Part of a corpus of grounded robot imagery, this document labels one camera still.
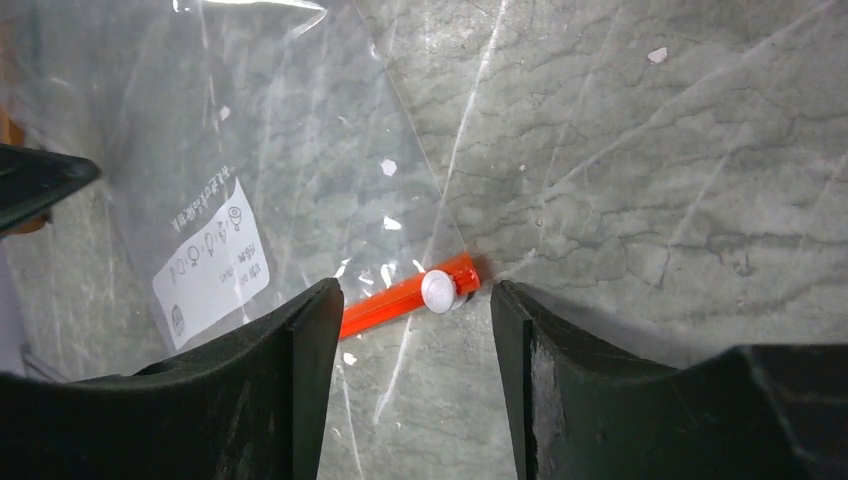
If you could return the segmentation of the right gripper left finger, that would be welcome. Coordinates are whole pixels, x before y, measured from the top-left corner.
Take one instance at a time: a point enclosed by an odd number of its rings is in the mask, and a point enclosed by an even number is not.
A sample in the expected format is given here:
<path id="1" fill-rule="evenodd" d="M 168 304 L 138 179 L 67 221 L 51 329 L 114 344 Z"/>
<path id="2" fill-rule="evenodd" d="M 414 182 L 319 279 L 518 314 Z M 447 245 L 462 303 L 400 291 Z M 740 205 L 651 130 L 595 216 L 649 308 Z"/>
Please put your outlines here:
<path id="1" fill-rule="evenodd" d="M 313 479 L 343 313 L 326 278 L 132 375 L 1 377 L 5 479 Z"/>

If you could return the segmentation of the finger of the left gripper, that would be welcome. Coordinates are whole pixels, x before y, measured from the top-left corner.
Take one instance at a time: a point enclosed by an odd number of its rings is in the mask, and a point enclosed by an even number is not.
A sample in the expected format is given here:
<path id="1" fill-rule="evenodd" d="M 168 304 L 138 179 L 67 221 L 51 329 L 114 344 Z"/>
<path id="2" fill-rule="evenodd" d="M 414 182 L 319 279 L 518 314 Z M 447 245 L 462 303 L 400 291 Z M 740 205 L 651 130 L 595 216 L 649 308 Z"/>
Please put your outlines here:
<path id="1" fill-rule="evenodd" d="M 101 176 L 91 160 L 1 145 L 1 233 L 12 234 Z"/>

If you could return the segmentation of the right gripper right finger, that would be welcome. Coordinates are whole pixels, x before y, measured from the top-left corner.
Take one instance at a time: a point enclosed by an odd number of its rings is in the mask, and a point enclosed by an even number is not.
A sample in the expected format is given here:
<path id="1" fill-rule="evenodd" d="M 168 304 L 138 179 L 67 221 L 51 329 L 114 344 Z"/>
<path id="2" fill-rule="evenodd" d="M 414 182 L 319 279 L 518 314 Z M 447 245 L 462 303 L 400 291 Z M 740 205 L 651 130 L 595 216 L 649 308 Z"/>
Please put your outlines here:
<path id="1" fill-rule="evenodd" d="M 676 369 L 501 281 L 493 337 L 521 479 L 843 479 L 847 348 L 742 344 Z"/>

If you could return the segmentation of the clear zip top bag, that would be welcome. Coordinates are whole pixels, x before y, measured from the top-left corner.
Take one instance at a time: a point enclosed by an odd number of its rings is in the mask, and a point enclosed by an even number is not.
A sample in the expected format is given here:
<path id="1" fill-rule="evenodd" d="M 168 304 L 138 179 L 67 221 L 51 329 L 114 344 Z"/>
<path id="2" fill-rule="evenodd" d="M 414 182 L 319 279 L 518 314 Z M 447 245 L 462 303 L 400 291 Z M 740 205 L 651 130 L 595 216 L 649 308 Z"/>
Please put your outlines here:
<path id="1" fill-rule="evenodd" d="M 172 351 L 465 245 L 351 1 L 5 1 L 2 103 L 95 161 Z"/>

